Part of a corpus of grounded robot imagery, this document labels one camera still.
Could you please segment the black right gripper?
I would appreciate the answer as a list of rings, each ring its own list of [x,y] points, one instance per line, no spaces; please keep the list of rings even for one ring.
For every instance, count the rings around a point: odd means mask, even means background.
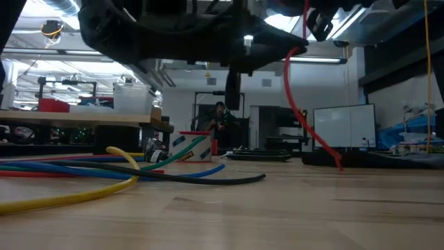
[[[331,20],[342,8],[349,12],[355,6],[369,8],[377,0],[266,0],[266,8],[287,16],[302,18],[302,38],[307,39],[307,31],[318,42],[325,41],[334,28]]]

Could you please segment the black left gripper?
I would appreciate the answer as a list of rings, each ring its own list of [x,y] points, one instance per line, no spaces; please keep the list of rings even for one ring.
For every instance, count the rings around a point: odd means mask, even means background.
[[[293,48],[294,55],[307,51],[308,41],[278,29],[258,19],[258,42],[250,45],[254,17],[249,0],[231,0],[218,9],[219,0],[212,0],[201,13],[196,41],[203,46],[203,60],[228,68],[225,84],[225,104],[238,110],[240,105],[241,74],[251,73],[270,63],[281,61]],[[269,46],[285,44],[289,46]]]

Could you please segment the ceiling light strip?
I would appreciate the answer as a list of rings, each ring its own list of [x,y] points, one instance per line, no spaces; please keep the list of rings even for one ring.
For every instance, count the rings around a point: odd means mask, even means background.
[[[7,47],[3,50],[5,55],[38,55],[38,56],[80,56],[99,58],[100,60],[110,60],[98,51],[88,50],[64,50],[64,49],[23,49]],[[345,58],[322,58],[322,57],[290,57],[291,62],[295,63],[320,63],[320,64],[344,64]]]

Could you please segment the black cabinet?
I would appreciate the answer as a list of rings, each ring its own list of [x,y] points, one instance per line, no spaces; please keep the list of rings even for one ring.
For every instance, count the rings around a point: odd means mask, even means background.
[[[249,120],[249,149],[285,150],[295,155],[311,145],[308,132],[290,108],[251,106]]]

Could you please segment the black desk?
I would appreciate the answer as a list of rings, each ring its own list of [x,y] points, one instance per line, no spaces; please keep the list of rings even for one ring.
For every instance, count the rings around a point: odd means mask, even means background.
[[[430,103],[444,117],[444,4],[390,40],[364,47],[365,75],[359,79],[376,122],[403,122],[404,105]]]

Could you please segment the person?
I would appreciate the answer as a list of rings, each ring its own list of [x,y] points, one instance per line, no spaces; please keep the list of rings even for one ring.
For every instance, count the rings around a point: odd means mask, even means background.
[[[213,138],[216,140],[229,138],[229,130],[238,126],[239,121],[222,101],[216,102],[215,113],[215,117],[210,120],[205,130],[213,132]]]

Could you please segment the whiteboard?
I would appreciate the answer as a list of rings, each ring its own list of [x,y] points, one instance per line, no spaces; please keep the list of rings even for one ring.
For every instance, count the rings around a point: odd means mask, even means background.
[[[377,148],[375,105],[313,110],[315,132],[332,148]]]

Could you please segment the blue tarp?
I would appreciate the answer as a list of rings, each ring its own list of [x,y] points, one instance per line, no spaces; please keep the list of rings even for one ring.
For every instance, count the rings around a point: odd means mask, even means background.
[[[378,132],[379,142],[385,147],[391,147],[398,142],[402,142],[404,138],[400,133],[404,132],[404,124],[398,123],[388,128],[381,128]],[[407,122],[408,133],[427,133],[427,117],[419,116]]]

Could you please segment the clear plastic bin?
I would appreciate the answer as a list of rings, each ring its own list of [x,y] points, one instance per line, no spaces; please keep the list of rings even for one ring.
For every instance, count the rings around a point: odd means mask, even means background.
[[[117,83],[114,86],[114,111],[123,115],[150,115],[153,96],[148,85]]]

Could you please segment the black white bundle tape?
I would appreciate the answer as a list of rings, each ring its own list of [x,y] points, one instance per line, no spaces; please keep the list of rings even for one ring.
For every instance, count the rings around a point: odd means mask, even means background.
[[[150,163],[158,163],[163,153],[160,149],[151,150],[146,154],[146,160]]]

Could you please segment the wooden workbench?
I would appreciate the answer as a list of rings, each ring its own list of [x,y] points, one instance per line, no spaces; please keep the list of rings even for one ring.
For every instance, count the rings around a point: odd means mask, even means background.
[[[155,132],[174,127],[150,115],[0,110],[0,156],[104,154],[108,146],[140,152]]]

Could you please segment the red plastic bin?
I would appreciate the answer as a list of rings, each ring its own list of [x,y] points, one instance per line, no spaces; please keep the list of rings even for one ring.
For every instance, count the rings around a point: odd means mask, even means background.
[[[64,101],[56,99],[41,98],[38,102],[37,110],[46,113],[68,113],[70,105]]]

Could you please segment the black metal rig frame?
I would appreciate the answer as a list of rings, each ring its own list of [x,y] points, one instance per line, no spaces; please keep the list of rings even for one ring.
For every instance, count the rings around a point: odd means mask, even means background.
[[[93,87],[93,90],[91,91],[91,95],[93,97],[95,97],[97,95],[97,82],[96,81],[75,81],[75,80],[69,80],[69,79],[50,81],[50,80],[47,80],[46,77],[41,76],[37,79],[37,84],[39,85],[39,90],[37,92],[38,99],[41,99],[43,97],[43,89],[47,83],[60,83],[61,85],[90,84]]]
[[[194,103],[193,103],[193,111],[192,111],[192,115],[193,118],[191,119],[191,130],[195,131],[196,130],[196,120],[198,119],[198,114],[196,112],[196,107],[198,104],[197,101],[197,96],[199,94],[210,94],[210,95],[214,95],[214,96],[225,96],[225,91],[223,90],[215,90],[215,91],[196,91],[194,92]],[[242,119],[245,119],[245,100],[246,100],[246,95],[244,92],[241,92],[239,94],[242,98],[242,107],[241,107],[241,111],[242,111]]]

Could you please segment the silver ventilation duct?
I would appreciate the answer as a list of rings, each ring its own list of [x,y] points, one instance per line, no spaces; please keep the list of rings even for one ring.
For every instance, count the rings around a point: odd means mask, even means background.
[[[50,9],[56,12],[56,16],[59,17],[64,23],[66,23],[70,29],[78,31],[83,37],[86,32],[86,25],[79,22],[78,12],[82,8],[82,0],[38,0],[41,3],[46,4]],[[176,84],[172,81],[170,76],[165,72],[162,61],[160,59],[146,59],[135,64],[127,64],[117,61],[125,68],[131,70],[135,75],[135,78],[143,80],[145,84],[150,85],[153,89],[162,91],[164,86],[175,87]]]

